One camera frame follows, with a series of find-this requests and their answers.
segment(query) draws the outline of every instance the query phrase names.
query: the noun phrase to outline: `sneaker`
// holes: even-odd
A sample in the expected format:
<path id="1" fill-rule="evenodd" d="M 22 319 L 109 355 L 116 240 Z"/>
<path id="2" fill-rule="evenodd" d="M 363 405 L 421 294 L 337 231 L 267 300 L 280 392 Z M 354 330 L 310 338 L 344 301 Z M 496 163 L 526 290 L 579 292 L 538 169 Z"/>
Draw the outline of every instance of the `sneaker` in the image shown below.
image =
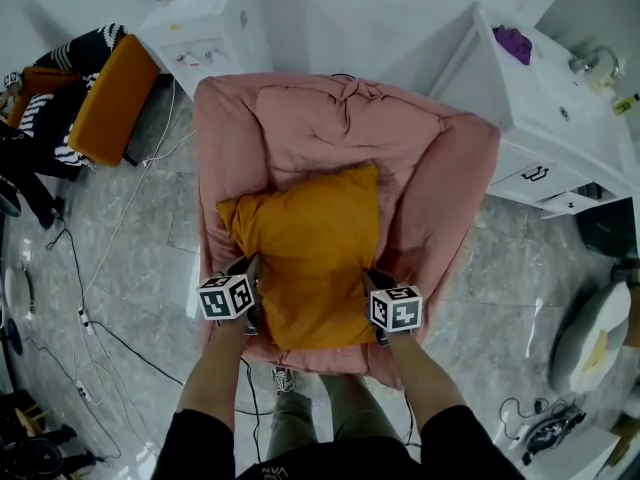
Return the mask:
<path id="1" fill-rule="evenodd" d="M 52 211 L 56 219 L 62 217 L 62 214 L 64 213 L 64 199 L 62 199 L 61 197 L 56 197 L 53 201 Z"/>
<path id="2" fill-rule="evenodd" d="M 274 366 L 271 368 L 271 375 L 273 376 L 273 382 L 276 383 L 276 393 L 278 395 L 296 390 L 296 384 L 293 382 L 293 373 L 289 368 Z"/>

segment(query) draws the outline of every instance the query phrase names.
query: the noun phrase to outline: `orange pillow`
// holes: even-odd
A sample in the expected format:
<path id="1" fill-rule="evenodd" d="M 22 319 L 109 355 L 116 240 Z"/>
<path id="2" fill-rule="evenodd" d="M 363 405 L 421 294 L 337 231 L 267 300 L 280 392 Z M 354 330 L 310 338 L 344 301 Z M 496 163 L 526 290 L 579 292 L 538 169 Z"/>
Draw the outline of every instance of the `orange pillow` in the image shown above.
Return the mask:
<path id="1" fill-rule="evenodd" d="M 362 274 L 375 263 L 377 177 L 367 165 L 218 204 L 245 256 L 260 254 L 258 290 L 281 349 L 375 341 Z"/>

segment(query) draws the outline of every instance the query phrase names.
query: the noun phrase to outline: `drawer handle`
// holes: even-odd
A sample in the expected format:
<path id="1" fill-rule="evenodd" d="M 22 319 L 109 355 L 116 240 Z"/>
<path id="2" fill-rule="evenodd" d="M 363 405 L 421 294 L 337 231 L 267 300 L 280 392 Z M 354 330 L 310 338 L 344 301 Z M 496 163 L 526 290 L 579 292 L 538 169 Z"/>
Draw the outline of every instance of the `drawer handle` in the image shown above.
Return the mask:
<path id="1" fill-rule="evenodd" d="M 539 165 L 536 168 L 535 172 L 521 174 L 520 176 L 522 176 L 525 180 L 538 181 L 538 180 L 541 180 L 542 178 L 545 178 L 548 172 L 549 172 L 549 169 L 547 167 L 542 167 L 541 165 Z"/>

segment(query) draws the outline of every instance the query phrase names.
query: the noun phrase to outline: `marble floor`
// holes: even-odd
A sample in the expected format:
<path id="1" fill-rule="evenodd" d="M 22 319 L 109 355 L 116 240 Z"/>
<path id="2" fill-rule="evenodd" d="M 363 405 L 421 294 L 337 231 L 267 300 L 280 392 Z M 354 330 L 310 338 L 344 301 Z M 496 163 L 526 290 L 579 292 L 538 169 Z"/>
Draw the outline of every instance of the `marble floor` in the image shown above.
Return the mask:
<path id="1" fill-rule="evenodd" d="M 170 88 L 154 91 L 136 127 L 132 156 L 142 159 L 153 153 L 170 104 Z M 190 100 L 178 90 L 160 154 L 189 133 L 191 112 Z M 192 145 L 187 139 L 173 155 L 153 163 L 86 298 L 91 318 L 180 380 L 198 357 L 198 326 L 192 318 L 199 261 Z M 73 184 L 53 179 L 46 183 L 67 201 L 66 219 L 86 287 L 143 167 L 123 163 L 115 169 L 85 171 Z M 45 249 L 59 229 L 43 231 L 28 211 L 19 219 L 8 219 L 3 268 L 22 263 L 32 280 L 32 313 L 13 315 L 23 338 L 30 336 L 46 345 L 71 378 L 86 385 L 91 402 L 84 406 L 59 366 L 31 342 L 25 343 L 22 357 L 14 357 L 19 382 L 43 407 L 52 409 L 57 423 L 74 427 L 81 443 L 96 455 L 121 455 L 94 468 L 87 478 L 144 480 L 153 470 L 180 387 L 100 328 L 96 328 L 99 341 L 86 336 L 85 348 L 69 240 L 63 237 L 51 252 Z M 570 217 L 542 220 L 532 208 L 490 196 L 483 200 L 424 347 L 458 383 L 501 448 L 506 450 L 510 443 L 498 417 L 501 403 L 517 397 L 522 410 L 529 412 L 536 397 L 557 398 L 547 381 L 556 333 L 572 308 L 607 282 L 612 264 L 583 246 Z M 97 364 L 90 363 L 89 356 Z M 260 409 L 269 411 L 274 404 L 270 370 L 260 363 L 252 368 Z M 241 373 L 237 405 L 252 411 Z M 612 371 L 584 402 L 591 421 L 605 428 L 611 425 L 637 373 L 638 353 L 623 349 Z M 328 440 L 326 394 L 317 378 L 304 380 L 304 392 L 315 402 L 318 436 Z M 403 396 L 375 381 L 369 386 L 404 437 L 409 414 Z M 520 420 L 513 407 L 505 408 L 505 417 L 509 431 L 515 433 Z M 263 454 L 270 418 L 260 420 Z M 256 460 L 254 425 L 253 416 L 237 414 L 238 473 Z M 418 441 L 415 433 L 413 441 Z"/>

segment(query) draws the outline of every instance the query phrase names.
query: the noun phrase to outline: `drawer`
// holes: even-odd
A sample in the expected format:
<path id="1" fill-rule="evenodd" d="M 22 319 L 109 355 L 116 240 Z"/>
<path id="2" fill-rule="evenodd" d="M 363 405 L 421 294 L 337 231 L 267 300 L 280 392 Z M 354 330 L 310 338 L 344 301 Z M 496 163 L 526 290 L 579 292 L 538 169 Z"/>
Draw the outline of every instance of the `drawer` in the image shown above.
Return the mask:
<path id="1" fill-rule="evenodd" d="M 537 160 L 535 158 L 525 155 L 503 142 L 500 144 L 500 149 L 498 149 L 498 163 L 493 173 L 493 178 L 491 178 L 490 185 L 502 181 L 536 162 Z"/>
<path id="2" fill-rule="evenodd" d="M 559 165 L 539 162 L 495 183 L 491 191 L 536 202 L 588 183 L 589 180 Z"/>
<path id="3" fill-rule="evenodd" d="M 575 192 L 565 192 L 540 204 L 545 210 L 553 213 L 570 213 L 575 215 L 583 210 L 588 210 L 600 204 L 589 197 L 581 196 Z"/>

